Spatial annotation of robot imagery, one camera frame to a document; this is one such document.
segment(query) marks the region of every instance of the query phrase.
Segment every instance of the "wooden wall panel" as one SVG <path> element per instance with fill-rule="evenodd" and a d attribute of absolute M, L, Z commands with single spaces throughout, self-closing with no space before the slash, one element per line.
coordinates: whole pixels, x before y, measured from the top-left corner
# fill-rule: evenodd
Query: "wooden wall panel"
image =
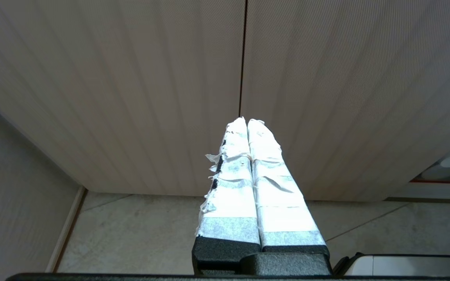
<path fill-rule="evenodd" d="M 0 1 L 0 112 L 97 192 L 202 195 L 238 115 L 243 0 Z"/>
<path fill-rule="evenodd" d="M 450 1 L 249 0 L 241 115 L 308 199 L 384 199 L 450 149 Z"/>
<path fill-rule="evenodd" d="M 79 188 L 0 116 L 0 280 L 48 269 Z"/>

